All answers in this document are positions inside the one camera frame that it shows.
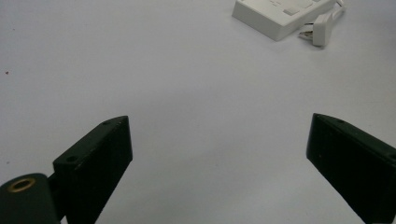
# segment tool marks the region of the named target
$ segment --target black plastic part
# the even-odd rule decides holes
[[[314,114],[307,158],[365,223],[396,214],[396,149],[353,125]]]
[[[23,175],[0,188],[0,223],[59,223],[45,175]]]
[[[53,162],[55,201],[64,204],[69,224],[91,224],[99,217],[132,160],[128,117],[107,120]]]

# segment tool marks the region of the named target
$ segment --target white surface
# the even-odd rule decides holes
[[[236,0],[233,16],[277,41],[333,8],[335,0]]]
[[[396,4],[349,0],[324,50],[233,4],[2,1],[0,182],[128,115],[134,161],[97,223],[362,223],[305,147],[314,112],[396,147]]]

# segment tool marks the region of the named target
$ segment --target white power strip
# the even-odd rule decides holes
[[[278,41],[330,10],[336,0],[236,0],[233,16]]]

